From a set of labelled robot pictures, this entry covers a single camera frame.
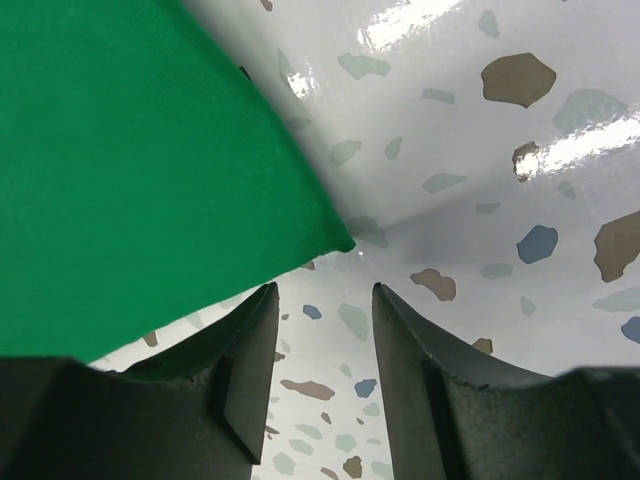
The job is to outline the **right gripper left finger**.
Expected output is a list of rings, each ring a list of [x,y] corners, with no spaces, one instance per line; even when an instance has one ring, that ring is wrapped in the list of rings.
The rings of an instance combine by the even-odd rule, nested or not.
[[[261,460],[279,324],[275,284],[122,372],[1,361],[5,479],[247,479]]]

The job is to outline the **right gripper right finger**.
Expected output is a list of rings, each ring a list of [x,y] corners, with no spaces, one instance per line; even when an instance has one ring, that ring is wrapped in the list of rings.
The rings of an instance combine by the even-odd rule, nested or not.
[[[639,371],[555,377],[481,352],[377,284],[372,318],[398,479],[635,479]]]

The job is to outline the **green t-shirt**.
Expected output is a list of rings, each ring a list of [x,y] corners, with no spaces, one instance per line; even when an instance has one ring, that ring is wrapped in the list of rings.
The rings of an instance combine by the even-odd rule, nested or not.
[[[95,361],[354,240],[179,1],[1,5],[1,352]]]

